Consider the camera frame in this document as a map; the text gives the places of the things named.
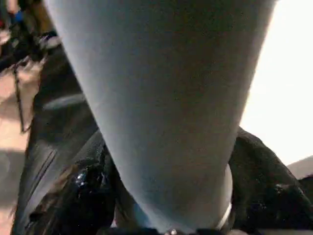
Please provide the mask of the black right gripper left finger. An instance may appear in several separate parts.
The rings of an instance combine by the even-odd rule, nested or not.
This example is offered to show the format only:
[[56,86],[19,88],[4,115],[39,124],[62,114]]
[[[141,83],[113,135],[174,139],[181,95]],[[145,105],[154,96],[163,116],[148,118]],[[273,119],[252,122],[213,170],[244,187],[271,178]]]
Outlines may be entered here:
[[112,163],[99,131],[48,142],[31,134],[13,223],[16,235],[94,235],[113,223]]

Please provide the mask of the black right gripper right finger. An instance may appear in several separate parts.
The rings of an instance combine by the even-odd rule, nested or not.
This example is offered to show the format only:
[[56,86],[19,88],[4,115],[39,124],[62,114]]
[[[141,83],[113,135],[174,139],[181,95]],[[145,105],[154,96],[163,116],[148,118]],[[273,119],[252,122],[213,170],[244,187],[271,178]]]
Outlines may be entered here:
[[233,228],[312,230],[313,204],[276,154],[239,128],[229,160]]

